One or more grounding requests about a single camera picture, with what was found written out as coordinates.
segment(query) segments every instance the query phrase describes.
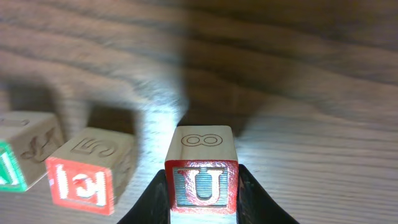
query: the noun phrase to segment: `wooden block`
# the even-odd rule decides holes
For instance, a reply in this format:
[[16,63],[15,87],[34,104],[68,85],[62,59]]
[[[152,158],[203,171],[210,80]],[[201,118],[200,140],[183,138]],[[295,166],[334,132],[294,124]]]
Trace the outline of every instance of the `wooden block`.
[[238,156],[229,126],[179,126],[165,161],[172,211],[234,213]]
[[13,111],[0,116],[0,190],[24,192],[46,173],[44,160],[63,144],[52,113]]
[[110,215],[133,170],[130,134],[85,128],[47,160],[54,204]]

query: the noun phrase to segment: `red border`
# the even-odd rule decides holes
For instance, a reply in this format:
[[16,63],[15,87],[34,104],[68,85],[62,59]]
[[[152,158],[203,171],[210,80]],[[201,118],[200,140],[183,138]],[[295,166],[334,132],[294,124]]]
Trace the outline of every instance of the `red border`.
[[[102,171],[105,173],[105,186],[106,186],[106,205],[104,207],[97,207],[88,204],[76,203],[68,200],[61,199],[59,197],[59,189],[58,189],[58,180],[55,178],[56,175],[56,165],[57,164],[65,164],[67,166],[75,166],[79,167],[80,169],[84,170],[95,170],[95,171]],[[114,202],[113,202],[113,186],[112,186],[112,172],[105,167],[94,166],[91,164],[84,164],[81,162],[69,161],[65,159],[59,159],[56,157],[49,157],[45,160],[45,165],[48,171],[48,178],[49,180],[53,180],[53,184],[50,185],[52,200],[54,204],[74,208],[78,210],[88,211],[99,213],[102,215],[111,215],[114,212]]]
[[[165,161],[167,185],[169,188],[170,206],[172,211],[180,213],[212,213],[232,214],[236,211],[238,194],[238,162],[231,160],[170,160]],[[223,208],[215,207],[178,207],[175,198],[174,167],[226,167],[228,171],[228,202]]]

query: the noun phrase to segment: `wood grain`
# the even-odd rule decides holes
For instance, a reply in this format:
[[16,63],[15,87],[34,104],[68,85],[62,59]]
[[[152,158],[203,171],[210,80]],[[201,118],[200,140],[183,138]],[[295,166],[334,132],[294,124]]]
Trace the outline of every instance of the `wood grain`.
[[[137,169],[111,217],[1,193],[4,223],[116,223],[180,124],[226,124],[239,162],[300,223],[398,222],[398,2],[0,0],[1,111],[49,90],[67,139],[135,114]],[[172,223],[235,223],[172,214]]]

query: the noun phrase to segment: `letter block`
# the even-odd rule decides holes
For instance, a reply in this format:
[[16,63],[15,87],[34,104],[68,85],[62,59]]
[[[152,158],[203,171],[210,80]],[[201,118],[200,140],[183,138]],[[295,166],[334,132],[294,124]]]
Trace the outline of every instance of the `letter block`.
[[52,113],[13,111],[0,116],[0,190],[24,192],[46,173],[44,160],[63,144]]
[[234,213],[238,157],[229,126],[179,126],[165,161],[172,211]]
[[46,161],[56,205],[110,215],[133,170],[134,137],[85,128]]

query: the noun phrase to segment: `tabletop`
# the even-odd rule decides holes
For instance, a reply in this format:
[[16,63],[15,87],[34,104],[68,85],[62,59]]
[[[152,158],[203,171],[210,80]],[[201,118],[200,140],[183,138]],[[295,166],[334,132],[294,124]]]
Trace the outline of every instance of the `tabletop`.
[[[0,0],[0,110],[133,133],[109,217],[0,193],[1,223],[116,223],[178,124],[233,129],[239,163],[300,223],[398,222],[398,2]],[[171,214],[172,223],[236,223]]]

